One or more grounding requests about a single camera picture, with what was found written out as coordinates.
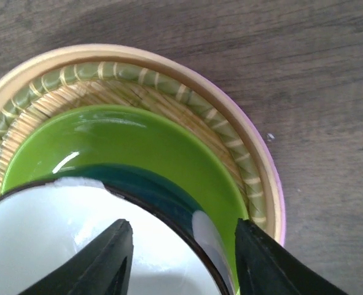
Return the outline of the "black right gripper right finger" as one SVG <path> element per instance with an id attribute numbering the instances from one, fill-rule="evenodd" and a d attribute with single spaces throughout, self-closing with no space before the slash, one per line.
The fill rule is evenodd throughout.
<path id="1" fill-rule="evenodd" d="M 235 257 L 240 294 L 345 295 L 250 220 L 239 219 Z"/>

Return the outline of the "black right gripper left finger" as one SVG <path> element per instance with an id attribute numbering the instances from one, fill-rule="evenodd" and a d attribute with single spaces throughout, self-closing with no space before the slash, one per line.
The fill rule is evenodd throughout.
<path id="1" fill-rule="evenodd" d="M 126 294 L 133 257 L 133 229 L 118 219 L 70 260 L 22 294 Z"/>

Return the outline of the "white and teal bowl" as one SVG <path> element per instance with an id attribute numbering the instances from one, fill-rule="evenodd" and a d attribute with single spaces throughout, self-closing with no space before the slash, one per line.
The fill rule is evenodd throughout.
<path id="1" fill-rule="evenodd" d="M 146 170 L 94 165 L 0 196 L 0 294 L 233 294 L 211 218 Z"/>

